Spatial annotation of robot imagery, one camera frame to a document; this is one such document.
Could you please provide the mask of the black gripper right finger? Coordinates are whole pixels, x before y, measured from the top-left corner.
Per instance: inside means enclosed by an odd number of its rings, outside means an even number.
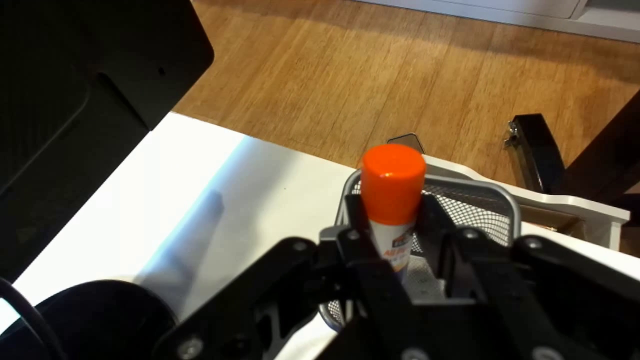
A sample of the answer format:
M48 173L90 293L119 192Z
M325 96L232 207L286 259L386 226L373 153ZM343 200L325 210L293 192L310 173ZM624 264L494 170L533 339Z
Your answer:
M421 309L434 360L640 360L640 282L545 235L503 246L426 195L418 244L444 282Z

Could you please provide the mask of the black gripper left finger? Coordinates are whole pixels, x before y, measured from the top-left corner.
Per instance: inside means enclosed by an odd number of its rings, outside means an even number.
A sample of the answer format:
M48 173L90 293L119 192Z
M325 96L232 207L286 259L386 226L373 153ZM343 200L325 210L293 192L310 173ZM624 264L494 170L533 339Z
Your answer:
M346 299L352 318L323 360L400 360L414 305L373 244L364 200L346 197L351 223L314 244L285 238L155 347L153 360L274 360L323 304Z

